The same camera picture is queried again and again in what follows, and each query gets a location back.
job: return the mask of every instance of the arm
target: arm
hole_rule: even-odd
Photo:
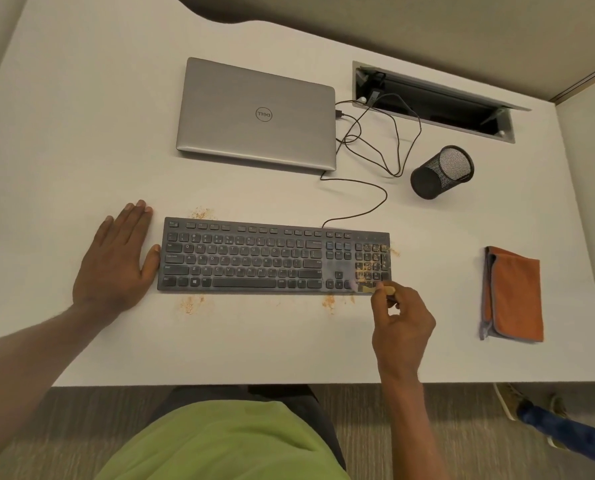
[[[395,288],[395,300],[387,298],[384,285]],[[393,305],[399,314],[389,315]],[[375,318],[373,348],[391,417],[393,478],[448,480],[417,375],[435,319],[417,291],[393,282],[379,283],[371,306]]]
[[[157,273],[159,246],[139,258],[153,209],[128,204],[107,217],[82,260],[67,311],[0,339],[0,453],[53,382],[82,350],[142,299]]]

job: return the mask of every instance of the green shirt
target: green shirt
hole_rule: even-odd
[[[323,439],[282,403],[206,401],[158,419],[96,480],[349,480]]]

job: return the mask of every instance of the spacebar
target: spacebar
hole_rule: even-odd
[[[277,280],[257,278],[213,278],[217,288],[275,288]]]

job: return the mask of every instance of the person's left hand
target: person's left hand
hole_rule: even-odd
[[[73,285],[75,306],[93,306],[113,320],[144,297],[160,265],[156,244],[139,267],[152,217],[153,209],[139,200],[126,204],[117,219],[108,216],[102,222]]]

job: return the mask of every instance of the closed silver laptop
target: closed silver laptop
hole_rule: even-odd
[[[335,90],[191,57],[177,149],[335,170]]]

